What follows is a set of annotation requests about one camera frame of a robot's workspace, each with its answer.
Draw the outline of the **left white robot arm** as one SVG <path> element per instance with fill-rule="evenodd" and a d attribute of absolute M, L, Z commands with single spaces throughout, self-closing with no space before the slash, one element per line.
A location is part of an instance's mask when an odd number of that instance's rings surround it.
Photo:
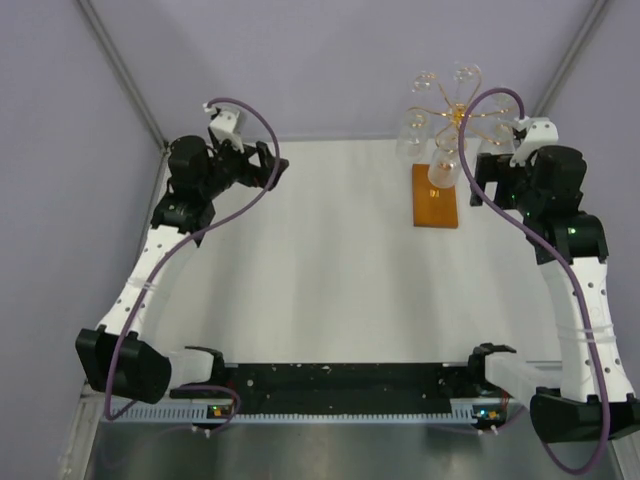
<path fill-rule="evenodd" d="M 215 353 L 183 346 L 161 351 L 152 330 L 187 260 L 204 236 L 239 216 L 218 220 L 214 201 L 239 184 L 273 190 L 289 166 L 279 144 L 257 141 L 236 148 L 230 140 L 186 135 L 168 151 L 164 194 L 153 210 L 145 245 L 124 288 L 98 325 L 83 328 L 75 349 L 90 387 L 106 396 L 155 404 L 171 389 L 192 383 L 205 396 L 226 387 Z"/>

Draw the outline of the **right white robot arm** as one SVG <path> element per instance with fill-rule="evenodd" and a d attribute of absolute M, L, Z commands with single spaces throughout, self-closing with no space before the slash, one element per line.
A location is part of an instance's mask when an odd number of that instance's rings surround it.
<path fill-rule="evenodd" d="M 523 163 L 509 154 L 481 153 L 470 203 L 487 199 L 496 185 L 497 212 L 518 211 L 516 227 L 533 246 L 547 284 L 561 352 L 561 376 L 553 379 L 518 359 L 514 349 L 490 347 L 467 370 L 469 388 L 487 396 L 509 390 L 529 410 L 547 444 L 595 441 L 607 413 L 608 438 L 639 429 L 639 400 L 617 348 L 607 297 L 609 255 L 601 221 L 580 208 L 587 164 L 580 151 L 543 146 Z"/>

